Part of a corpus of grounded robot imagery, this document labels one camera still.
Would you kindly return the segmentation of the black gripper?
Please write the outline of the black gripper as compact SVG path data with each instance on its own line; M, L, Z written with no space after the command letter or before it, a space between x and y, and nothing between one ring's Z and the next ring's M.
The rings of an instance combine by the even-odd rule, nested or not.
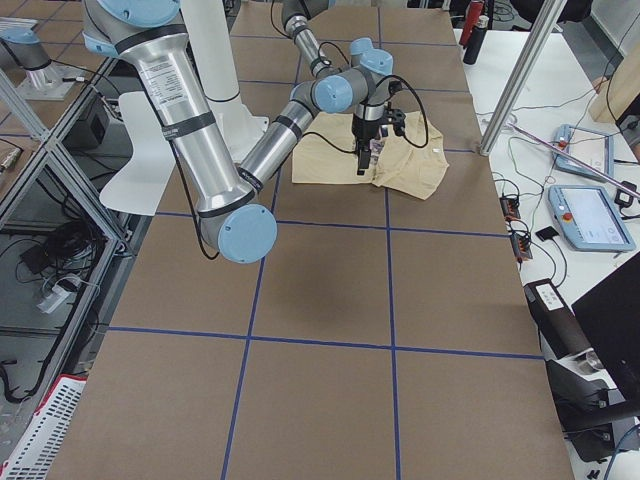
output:
M355 106L352 116L351 132L355 139L355 149L358 150L357 175L363 176L371 164L372 152L366 149L374 138L379 137L382 126L392 125L397 135L402 135L405 128L405 113L400 109L392 108L390 103L381 105L365 105L359 103Z

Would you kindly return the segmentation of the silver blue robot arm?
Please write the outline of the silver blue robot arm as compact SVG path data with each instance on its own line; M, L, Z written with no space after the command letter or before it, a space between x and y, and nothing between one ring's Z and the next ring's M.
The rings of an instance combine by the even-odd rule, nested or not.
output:
M282 2L281 23L285 34L298 48L307 62L315 79L338 74L341 68L332 64L312 32L311 19L335 5L329 0L284 0Z
M272 213L255 202L264 184L282 166L321 113L354 111L357 172L371 159L371 142L386 125L405 132L405 115L390 106L399 90L393 57L368 37L350 46L347 66L335 68L322 53L308 22L332 7L330 1L285 1L281 21L307 60L314 79L294 88L283 111L240 164L234 163L203 89L202 67L186 49L194 47L178 1L85 1L88 49L131 64L139 74L165 140L185 160L199 193L192 218L200 243L229 261L247 264L264 258L277 238Z

